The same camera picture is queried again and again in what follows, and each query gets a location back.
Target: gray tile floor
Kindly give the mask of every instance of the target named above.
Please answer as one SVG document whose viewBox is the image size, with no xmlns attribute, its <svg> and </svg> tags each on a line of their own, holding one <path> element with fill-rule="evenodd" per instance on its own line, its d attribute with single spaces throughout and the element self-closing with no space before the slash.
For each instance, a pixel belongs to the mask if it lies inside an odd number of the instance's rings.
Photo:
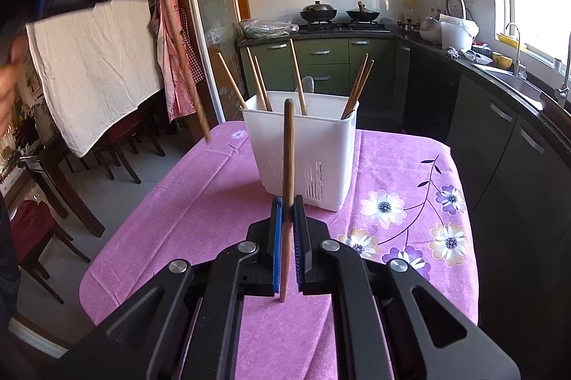
<svg viewBox="0 0 571 380">
<path fill-rule="evenodd" d="M 105 226 L 106 231 L 101 238 L 96 238 L 71 211 L 66 220 L 55 213 L 54 217 L 74 238 L 74 245 L 91 259 L 97 256 L 147 193 L 190 149 L 192 139 L 187 133 L 178 132 L 175 135 L 159 137 L 159 143 L 166 153 L 163 158 L 157 156 L 152 144 L 145 138 L 141 144 L 137 144 L 137 156 L 130 152 L 128 145 L 123 147 L 129 163 L 142 180 L 139 185 L 132 181 L 124 167 L 112 165 L 108 153 L 105 156 L 108 156 L 115 175 L 113 181 L 109 180 L 104 169 L 96 163 L 92 153 L 85 157 L 91 167 L 89 171 L 73 156 L 69 156 L 69 159 L 74 173 L 70 172 L 65 161 L 62 162 L 61 168 L 76 192 Z M 53 335 L 75 344 L 93 327 L 81 308 L 78 297 L 79 282 L 89 264 L 57 238 L 52 238 L 39 260 L 51 274 L 49 285 L 62 297 L 65 304 L 59 304 L 39 283 L 22 272 L 18 311 Z"/>
</svg>

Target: black dishwasher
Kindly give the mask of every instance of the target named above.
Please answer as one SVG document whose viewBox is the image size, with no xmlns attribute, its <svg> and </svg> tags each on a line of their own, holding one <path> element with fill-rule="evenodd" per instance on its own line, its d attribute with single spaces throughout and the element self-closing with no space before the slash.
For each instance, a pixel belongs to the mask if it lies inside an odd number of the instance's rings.
<svg viewBox="0 0 571 380">
<path fill-rule="evenodd" d="M 452 63 L 413 49 L 403 115 L 407 134 L 445 142 L 456 104 L 460 73 Z"/>
</svg>

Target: silver bolt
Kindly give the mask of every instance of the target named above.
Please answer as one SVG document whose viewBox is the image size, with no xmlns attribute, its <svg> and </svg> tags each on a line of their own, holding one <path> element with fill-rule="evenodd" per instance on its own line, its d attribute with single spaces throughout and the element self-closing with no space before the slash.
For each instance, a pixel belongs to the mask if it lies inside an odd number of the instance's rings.
<svg viewBox="0 0 571 380">
<path fill-rule="evenodd" d="M 238 243 L 238 250 L 242 253 L 253 253 L 256 251 L 258 245 L 254 242 L 240 242 Z"/>
<path fill-rule="evenodd" d="M 402 259 L 393 259 L 390 262 L 390 268 L 396 272 L 406 272 L 408 269 L 408 264 Z"/>
<path fill-rule="evenodd" d="M 341 245 L 339 245 L 339 242 L 337 240 L 323 240 L 322 248 L 325 251 L 339 251 Z"/>
<path fill-rule="evenodd" d="M 173 274 L 182 274 L 188 269 L 188 264 L 182 259 L 175 259 L 168 265 L 168 269 Z"/>
</svg>

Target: wooden chopstick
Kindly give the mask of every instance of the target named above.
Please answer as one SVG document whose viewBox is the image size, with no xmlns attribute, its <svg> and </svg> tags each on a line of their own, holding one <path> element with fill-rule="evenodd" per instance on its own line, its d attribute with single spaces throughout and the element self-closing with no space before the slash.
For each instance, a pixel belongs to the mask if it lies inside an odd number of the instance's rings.
<svg viewBox="0 0 571 380">
<path fill-rule="evenodd" d="M 299 77 L 298 59 L 295 56 L 295 48 L 293 48 L 293 40 L 289 39 L 289 47 L 291 49 L 291 57 L 293 58 L 293 70 L 295 70 L 295 80 L 298 86 L 299 106 L 302 109 L 302 115 L 307 116 L 307 106 L 305 106 L 305 96 L 303 96 L 302 78 Z"/>
<path fill-rule="evenodd" d="M 236 82 L 234 81 L 234 78 L 232 77 L 232 74 L 230 73 L 230 70 L 228 69 L 226 62 L 224 61 L 224 57 L 222 56 L 222 53 L 218 53 L 217 55 L 218 55 L 218 59 L 222 63 L 222 67 L 226 71 L 226 75 L 228 76 L 228 79 L 230 80 L 230 83 L 232 84 L 234 91 L 236 92 L 236 95 L 238 96 L 238 100 L 240 101 L 240 106 L 244 109 L 248 109 L 248 106 L 246 106 L 246 102 L 244 101 L 244 98 L 242 98 L 242 93 L 240 93 L 240 89 L 238 88 L 238 85 L 236 85 Z"/>
<path fill-rule="evenodd" d="M 253 59 L 252 59 L 252 52 L 249 50 L 249 47 L 246 47 L 246 52 L 248 53 L 248 59 L 250 61 L 250 66 L 252 66 L 252 74 L 253 74 L 253 81 L 256 84 L 256 95 L 258 96 L 258 108 L 262 111 L 267 111 L 266 107 L 266 99 L 264 98 L 264 94 L 262 93 L 262 87 L 260 87 L 260 80 L 258 79 L 258 70 L 256 66 L 254 66 Z"/>
<path fill-rule="evenodd" d="M 192 103 L 196 109 L 198 122 L 201 125 L 202 132 L 204 132 L 205 139 L 210 141 L 210 125 L 208 124 L 206 113 L 202 107 L 201 98 L 198 95 L 196 84 L 194 83 L 194 79 L 192 78 L 192 74 L 190 72 L 190 65 L 188 64 L 188 58 L 186 56 L 185 48 L 182 42 L 181 32 L 176 27 L 175 10 L 172 7 L 171 0 L 165 0 L 165 6 L 168 21 L 171 24 L 172 39 L 175 42 L 176 54 L 178 55 L 179 63 L 181 64 L 183 74 L 185 75 L 185 80 L 190 92 L 190 96 L 192 98 Z"/>
<path fill-rule="evenodd" d="M 293 228 L 293 184 L 294 184 L 294 133 L 293 133 L 293 100 L 288 98 L 284 104 L 284 189 L 283 189 L 283 220 L 282 220 L 282 249 L 280 275 L 280 302 L 286 300 L 287 280 L 289 276 L 289 261 L 291 257 L 292 228 Z"/>
<path fill-rule="evenodd" d="M 346 109 L 343 112 L 341 119 L 347 119 L 349 117 L 349 115 L 353 112 L 353 110 L 355 109 L 355 105 L 357 104 L 357 100 L 361 96 L 361 92 L 363 91 L 363 88 L 364 88 L 365 84 L 367 83 L 367 79 L 369 77 L 370 70 L 373 68 L 374 63 L 375 63 L 375 60 L 370 60 L 369 63 L 367 64 L 367 68 L 366 68 L 363 76 L 361 77 L 361 80 L 359 81 L 359 87 L 357 88 L 357 91 L 355 92 L 353 101 L 349 105 L 348 109 Z"/>
<path fill-rule="evenodd" d="M 363 72 L 365 70 L 365 65 L 367 64 L 368 59 L 369 59 L 369 54 L 365 53 L 363 61 L 361 62 L 361 66 L 359 67 L 359 72 L 357 73 L 357 77 L 355 77 L 355 82 L 353 82 L 353 88 L 351 89 L 351 93 L 349 93 L 349 100 L 347 100 L 347 103 L 345 104 L 345 108 L 343 109 L 342 115 L 344 115 L 349 110 L 349 107 L 355 106 L 355 103 L 351 104 L 351 102 L 354 100 L 355 94 L 357 93 L 357 89 L 359 88 L 359 82 L 363 77 Z"/>
<path fill-rule="evenodd" d="M 258 57 L 253 57 L 254 64 L 256 65 L 256 73 L 258 73 L 258 80 L 260 81 L 260 87 L 262 87 L 262 98 L 266 109 L 272 111 L 272 105 L 269 103 L 268 92 L 266 92 L 266 85 L 264 84 L 264 77 L 262 76 L 262 70 L 260 69 L 260 64 L 258 63 Z"/>
</svg>

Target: faucet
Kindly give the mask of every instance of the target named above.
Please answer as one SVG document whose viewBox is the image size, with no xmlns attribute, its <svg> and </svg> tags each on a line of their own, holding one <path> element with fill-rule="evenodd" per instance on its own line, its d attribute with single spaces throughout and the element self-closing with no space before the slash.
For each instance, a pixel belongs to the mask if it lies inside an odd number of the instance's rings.
<svg viewBox="0 0 571 380">
<path fill-rule="evenodd" d="M 565 71 L 565 77 L 561 88 L 556 88 L 555 96 L 557 98 L 557 104 L 560 107 L 565 107 L 565 101 L 567 100 L 567 93 L 569 93 L 569 73 L 571 71 L 571 34 L 569 34 L 569 47 L 567 48 L 567 70 Z"/>
<path fill-rule="evenodd" d="M 507 30 L 510 26 L 514 26 L 517 30 L 517 58 L 516 60 L 513 62 L 513 75 L 516 77 L 520 76 L 520 68 L 523 67 L 523 69 L 525 69 L 525 66 L 522 66 L 520 64 L 520 40 L 521 40 L 521 33 L 520 33 L 520 29 L 516 26 L 515 22 L 509 22 L 507 23 L 507 26 L 505 27 L 505 30 Z"/>
</svg>

